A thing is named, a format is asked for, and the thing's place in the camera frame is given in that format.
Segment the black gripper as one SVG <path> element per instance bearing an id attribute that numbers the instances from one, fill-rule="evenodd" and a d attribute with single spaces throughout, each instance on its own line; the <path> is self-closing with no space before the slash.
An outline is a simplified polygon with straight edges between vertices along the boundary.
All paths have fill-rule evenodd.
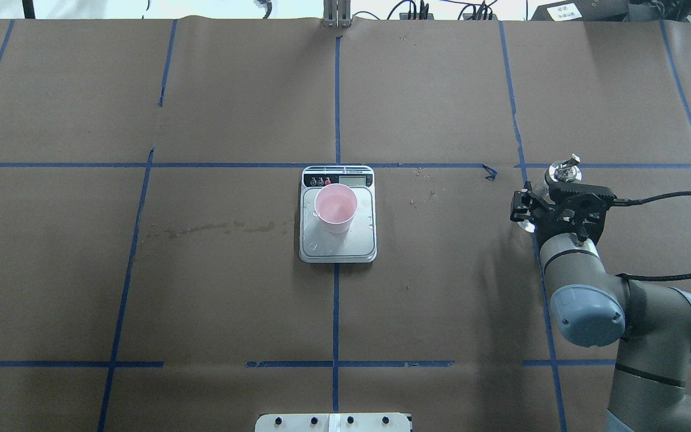
<path id="1" fill-rule="evenodd" d="M 535 208 L 531 214 L 533 192 L 520 189 L 513 192 L 509 219 L 516 224 L 534 224 L 535 238 L 540 244 L 561 233 L 578 233 L 581 240 L 598 243 L 604 229 L 604 207 L 591 202 L 586 208 L 576 203 L 569 207 Z"/>

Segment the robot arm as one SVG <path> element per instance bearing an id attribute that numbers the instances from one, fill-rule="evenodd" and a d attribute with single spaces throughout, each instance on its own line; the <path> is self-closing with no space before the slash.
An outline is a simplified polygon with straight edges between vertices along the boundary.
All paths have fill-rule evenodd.
<path id="1" fill-rule="evenodd" d="M 530 225 L 536 236 L 549 309 L 562 336 L 581 347 L 618 345 L 606 431 L 691 431 L 691 293 L 666 286 L 691 274 L 610 274 L 597 251 L 609 208 L 677 196 L 620 199 L 589 184 L 538 194 L 526 182 L 511 200 L 511 221 Z"/>

